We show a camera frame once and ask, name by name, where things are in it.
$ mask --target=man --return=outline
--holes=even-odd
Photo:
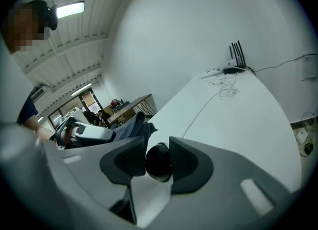
[[[1,121],[18,122],[42,139],[50,139],[54,133],[39,125],[35,117],[38,112],[30,97],[33,85],[11,55],[25,50],[33,40],[47,39],[50,30],[57,28],[56,12],[56,5],[49,8],[43,0],[22,3],[9,11],[0,35],[0,93],[4,98],[0,105]]]

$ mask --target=electrical box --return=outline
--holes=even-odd
[[[303,58],[303,78],[318,77],[317,54],[306,55]]]

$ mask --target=black knob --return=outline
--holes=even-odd
[[[162,182],[168,181],[172,174],[168,147],[163,143],[152,147],[146,154],[145,165],[150,177]]]

